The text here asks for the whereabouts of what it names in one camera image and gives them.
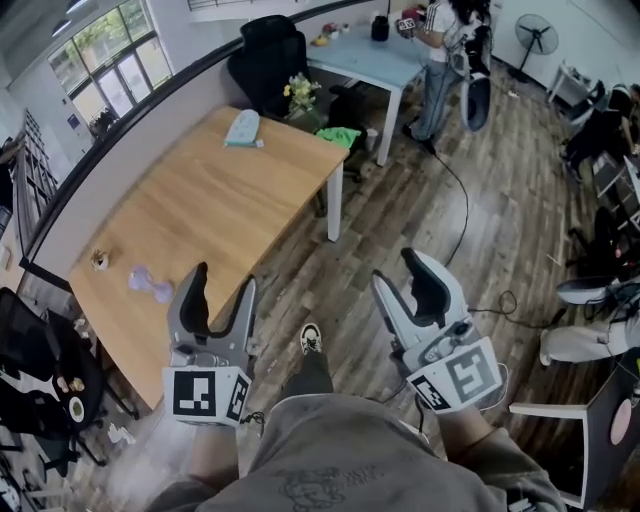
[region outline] sneaker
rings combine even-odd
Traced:
[[[436,154],[436,150],[433,147],[433,143],[431,142],[431,139],[427,139],[427,140],[416,139],[413,136],[413,133],[411,132],[411,125],[409,123],[402,125],[402,135],[404,135],[405,137],[409,137],[411,140],[414,140],[418,144],[422,145],[422,147],[424,147],[432,155]]]
[[[322,334],[316,324],[306,324],[300,331],[300,345],[302,353],[322,352]]]
[[[540,333],[540,363],[542,364],[542,366],[551,366],[551,363],[553,362],[553,359],[551,359],[551,356],[546,354],[543,350],[542,350],[542,345],[543,345],[543,340],[544,338],[546,338],[549,335],[549,330],[548,329],[544,329],[541,333]]]
[[[582,183],[582,178],[580,177],[580,173],[576,169],[574,169],[569,162],[565,163],[564,168],[567,170],[569,175],[576,181],[578,185]]]

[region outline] white table leg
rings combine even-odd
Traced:
[[[329,240],[340,238],[340,216],[342,215],[342,170],[343,164],[333,171],[327,183],[327,224]]]
[[[387,161],[389,147],[391,146],[391,138],[393,137],[393,130],[396,126],[396,119],[398,118],[400,99],[402,98],[402,89],[396,88],[392,89],[390,92],[389,106],[387,107],[387,118],[384,121],[382,141],[380,141],[380,148],[378,149],[377,164],[379,166],[383,166]]]
[[[558,82],[556,83],[556,86],[553,88],[553,91],[551,91],[551,95],[549,96],[549,99],[547,100],[548,103],[552,103],[553,99],[558,95],[558,93],[560,92],[560,87],[562,87],[562,84],[564,83],[564,73],[560,73],[560,77],[558,77]]]

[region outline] wooden table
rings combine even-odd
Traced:
[[[207,262],[213,320],[326,181],[329,239],[340,233],[348,151],[267,119],[258,132],[263,148],[223,147],[237,114],[223,107],[186,133],[114,208],[71,271],[87,319],[152,408],[162,398],[161,369],[169,360],[168,305],[128,288],[135,265],[177,285]],[[110,255],[104,271],[92,268],[96,249]]]

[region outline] green cloth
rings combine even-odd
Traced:
[[[343,148],[351,149],[360,133],[362,133],[360,130],[352,130],[351,128],[323,128],[316,132],[316,137],[334,142]]]

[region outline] electric fan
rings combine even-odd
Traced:
[[[520,65],[520,69],[512,68],[509,74],[520,82],[526,82],[527,77],[522,72],[531,52],[538,55],[550,55],[558,49],[558,33],[551,24],[537,14],[525,14],[516,23],[516,37],[526,48],[527,53]]]

